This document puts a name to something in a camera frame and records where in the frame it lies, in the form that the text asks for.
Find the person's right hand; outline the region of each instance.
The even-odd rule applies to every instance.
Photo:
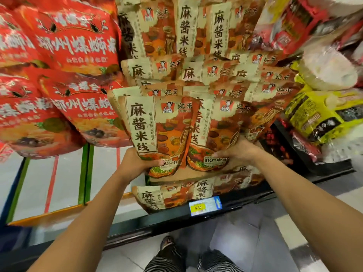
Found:
[[[245,137],[239,136],[236,145],[222,151],[215,152],[213,157],[236,157],[248,164],[255,165],[259,155],[266,152],[260,147],[249,142]]]

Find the forearm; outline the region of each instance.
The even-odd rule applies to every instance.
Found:
[[[114,173],[29,271],[95,271],[127,184],[120,173]]]
[[[255,165],[331,272],[361,270],[363,214],[287,168],[270,154],[259,153]]]

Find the hand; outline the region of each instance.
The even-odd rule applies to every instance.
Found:
[[[163,160],[142,160],[137,154],[136,148],[133,147],[126,150],[123,160],[115,174],[122,178],[122,181],[129,184],[144,170],[155,166],[161,166],[163,163]]]
[[[214,153],[213,157],[236,157],[255,166],[258,156],[265,153],[264,150],[249,142],[245,137],[239,136],[236,145]]]

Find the yellow package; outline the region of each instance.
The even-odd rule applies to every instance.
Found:
[[[286,115],[310,142],[324,144],[363,123],[363,92],[302,91],[286,109]]]

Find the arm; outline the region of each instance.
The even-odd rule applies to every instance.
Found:
[[[30,267],[35,271],[96,271],[113,218],[126,186],[160,160],[143,161],[130,148],[93,201]]]
[[[329,271],[362,270],[362,213],[245,139],[239,139],[237,145],[215,155],[240,158],[264,174],[297,228]]]

